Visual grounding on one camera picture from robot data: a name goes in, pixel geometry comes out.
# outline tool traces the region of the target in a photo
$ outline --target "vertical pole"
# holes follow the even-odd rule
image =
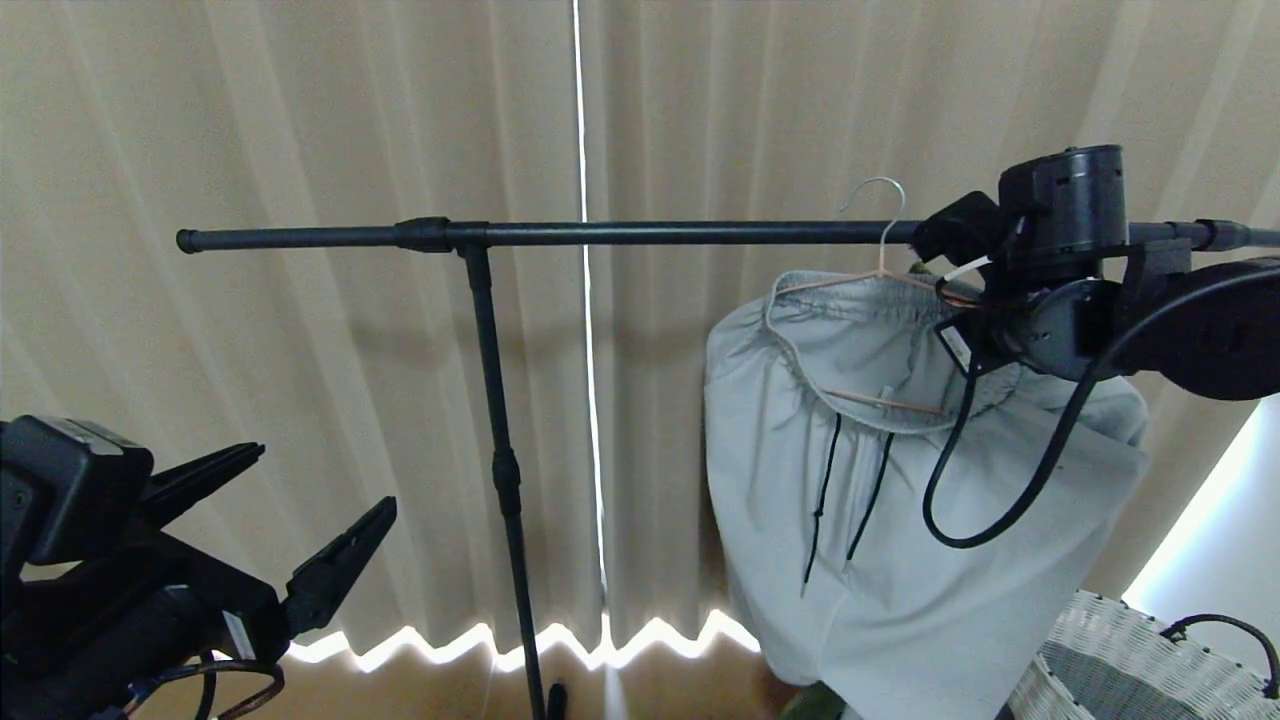
[[[493,277],[489,273],[489,249],[465,245],[458,252],[467,263],[467,279],[475,304],[476,329],[480,333],[480,363],[484,366],[484,389],[489,401],[489,427],[493,430],[493,484],[498,506],[507,525],[507,550],[511,553],[511,575],[516,585],[516,611],[520,615],[520,642],[525,646],[525,678],[534,720],[545,720],[543,674],[538,665],[534,635],[534,607],[529,597],[529,569],[525,564],[525,530],[520,519],[520,465],[511,447],[507,425],[507,400],[502,384],[502,357],[498,352],[498,324],[493,311]]]

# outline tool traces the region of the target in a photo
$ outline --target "white label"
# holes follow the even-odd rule
[[[960,369],[968,373],[973,352],[969,350],[969,343],[960,337],[960,331],[955,325],[947,325],[942,328],[938,336],[942,337],[942,342],[947,343],[951,356],[960,364]]]
[[[244,621],[238,615],[232,615],[225,610],[223,610],[223,618],[227,619],[227,629],[232,634],[232,642],[236,643],[236,652],[239,653],[241,659],[257,660],[253,653],[253,643],[248,639],[248,632],[244,629]]]

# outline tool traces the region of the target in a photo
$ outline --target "basket handle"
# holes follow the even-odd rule
[[[1172,625],[1161,630],[1161,637],[1170,642],[1180,642],[1187,639],[1187,628],[1197,623],[1226,623],[1228,625],[1234,625],[1245,633],[1253,635],[1253,639],[1262,643],[1262,652],[1267,656],[1267,665],[1271,666],[1271,679],[1262,685],[1262,697],[1267,700],[1276,700],[1280,697],[1280,657],[1276,657],[1276,646],[1271,644],[1271,641],[1262,633],[1262,630],[1254,628],[1253,625],[1245,623],[1244,620],[1236,620],[1235,618],[1228,615],[1215,615],[1212,612],[1204,612],[1201,615],[1192,615],[1189,618],[1183,618],[1181,620],[1174,623]]]

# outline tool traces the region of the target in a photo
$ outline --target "white wall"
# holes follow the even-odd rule
[[[1221,612],[1280,642],[1280,395],[1263,400],[1124,600],[1166,623]],[[1235,628],[1188,633],[1265,674],[1258,644]]]

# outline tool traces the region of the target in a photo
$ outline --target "wire hanger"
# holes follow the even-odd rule
[[[913,278],[911,275],[908,275],[908,274],[904,274],[904,273],[895,273],[895,272],[891,272],[891,270],[888,270],[888,269],[884,268],[884,238],[888,237],[888,231],[892,229],[893,225],[896,225],[897,222],[902,219],[902,213],[906,211],[906,190],[902,187],[902,184],[900,182],[897,182],[893,178],[887,178],[887,177],[883,177],[883,176],[876,176],[873,178],[867,178],[863,182],[860,182],[860,183],[858,183],[858,184],[854,186],[854,190],[849,193],[849,200],[846,200],[845,204],[840,206],[840,210],[837,210],[836,214],[837,215],[844,214],[845,210],[847,210],[849,206],[854,202],[854,196],[858,195],[858,191],[861,190],[863,187],[865,187],[867,184],[873,183],[873,182],[884,182],[884,183],[892,184],[897,190],[897,195],[901,199],[899,201],[899,204],[897,204],[897,213],[893,215],[893,219],[890,220],[890,223],[887,225],[884,225],[884,229],[881,232],[879,266],[877,269],[869,272],[869,273],[854,273],[854,274],[850,274],[850,275],[840,275],[838,278],[829,278],[829,279],[824,279],[824,281],[818,281],[818,282],[812,282],[812,283],[801,283],[801,284],[796,284],[796,286],[791,286],[791,287],[780,288],[776,292],[774,296],[786,295],[788,292],[795,292],[797,290],[808,290],[808,288],[814,288],[814,287],[827,287],[827,286],[832,286],[832,284],[841,284],[841,283],[860,281],[860,279],[865,279],[865,278],[890,278],[890,279],[895,279],[895,281],[899,281],[899,282],[904,282],[906,284],[920,286],[920,287],[928,288],[931,291],[937,291],[937,288],[933,284],[931,284],[931,283],[927,283],[924,281]],[[954,293],[948,293],[945,290],[940,291],[940,292],[941,293],[947,293],[947,295],[954,295]],[[963,296],[955,296],[955,297],[959,297],[959,299],[965,300],[965,301],[969,300],[968,297],[963,297]],[[867,402],[869,405],[882,405],[882,406],[890,406],[890,407],[904,407],[906,410],[916,410],[919,413],[928,413],[931,415],[942,415],[942,410],[938,409],[938,407],[928,407],[928,406],[924,406],[924,405],[915,405],[914,402],[902,402],[901,400],[890,400],[887,397],[876,397],[873,395],[861,395],[861,393],[847,392],[847,391],[842,391],[842,389],[822,388],[822,391],[826,392],[826,393],[828,393],[828,395],[835,395],[836,397],[842,397],[845,400],[852,400],[852,401],[856,401],[856,402]]]
[[[828,286],[833,286],[833,284],[844,284],[844,283],[849,283],[849,282],[854,282],[854,281],[861,281],[861,279],[867,279],[867,278],[888,278],[888,279],[895,279],[895,281],[899,281],[899,282],[902,282],[902,283],[906,283],[906,284],[914,284],[916,287],[923,287],[923,288],[929,290],[929,291],[940,292],[940,295],[942,295],[945,300],[950,299],[950,300],[956,300],[956,301],[960,301],[960,302],[970,302],[972,299],[969,299],[966,296],[959,295],[956,292],[952,292],[952,291],[948,291],[948,290],[945,290],[945,288],[942,291],[938,291],[937,287],[933,283],[924,282],[922,279],[914,278],[914,277],[911,277],[911,275],[909,275],[906,273],[895,273],[893,270],[890,270],[888,268],[884,266],[884,245],[886,245],[886,238],[888,237],[888,231],[893,229],[893,225],[896,225],[899,223],[899,220],[902,219],[902,213],[906,211],[906,188],[902,187],[902,183],[897,182],[893,178],[884,177],[884,176],[876,176],[876,177],[867,178],[863,182],[860,182],[860,183],[858,183],[858,184],[854,186],[854,190],[850,191],[850,193],[849,193],[849,199],[845,200],[845,204],[840,206],[840,210],[836,210],[836,215],[838,217],[838,215],[845,214],[845,210],[849,210],[849,206],[854,204],[854,197],[858,196],[858,191],[861,190],[863,187],[873,183],[873,182],[883,182],[883,183],[888,183],[888,184],[893,186],[893,188],[897,190],[897,196],[899,196],[897,213],[893,215],[893,219],[890,220],[890,223],[887,225],[884,225],[884,229],[881,231],[879,263],[878,263],[877,268],[874,270],[869,270],[869,272],[865,272],[865,273],[852,273],[852,274],[840,275],[837,278],[828,278],[828,279],[824,279],[824,281],[817,281],[817,282],[812,282],[812,283],[801,283],[801,284],[796,284],[796,286],[791,286],[791,287],[785,287],[785,288],[778,290],[777,295],[786,295],[788,292],[795,292],[797,290],[812,290],[812,288],[815,288],[815,287],[828,287]]]

